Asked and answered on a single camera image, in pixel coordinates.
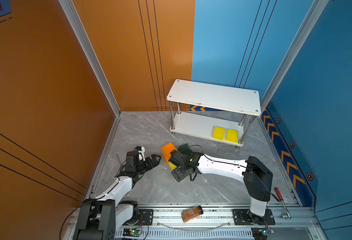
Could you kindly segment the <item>yellow foam sponge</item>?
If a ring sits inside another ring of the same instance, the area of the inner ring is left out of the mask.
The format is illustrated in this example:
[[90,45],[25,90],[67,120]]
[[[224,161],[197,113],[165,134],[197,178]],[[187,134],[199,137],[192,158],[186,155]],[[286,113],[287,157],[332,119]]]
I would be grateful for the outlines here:
[[239,141],[239,132],[237,130],[227,129],[226,141],[237,143]]
[[215,140],[223,141],[226,134],[226,129],[218,126],[214,127],[212,138]]

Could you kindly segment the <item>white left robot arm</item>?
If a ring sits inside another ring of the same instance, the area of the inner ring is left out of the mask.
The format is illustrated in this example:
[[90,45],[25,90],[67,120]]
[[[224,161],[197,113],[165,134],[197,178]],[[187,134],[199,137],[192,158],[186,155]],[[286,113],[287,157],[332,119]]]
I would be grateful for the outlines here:
[[122,199],[146,172],[160,164],[160,155],[146,158],[144,152],[143,147],[128,152],[115,182],[102,194],[84,200],[78,207],[74,240],[112,240],[124,223],[139,219],[137,202]]

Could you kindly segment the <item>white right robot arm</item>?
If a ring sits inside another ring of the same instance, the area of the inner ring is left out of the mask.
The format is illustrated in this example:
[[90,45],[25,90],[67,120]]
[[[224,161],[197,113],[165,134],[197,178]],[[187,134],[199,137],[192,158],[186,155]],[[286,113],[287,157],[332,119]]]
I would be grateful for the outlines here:
[[203,153],[192,152],[187,155],[173,151],[169,162],[175,166],[171,173],[177,182],[187,176],[194,181],[198,174],[212,174],[244,183],[251,197],[246,219],[253,225],[267,222],[267,203],[272,195],[273,174],[258,158],[251,156],[247,160],[227,160]]

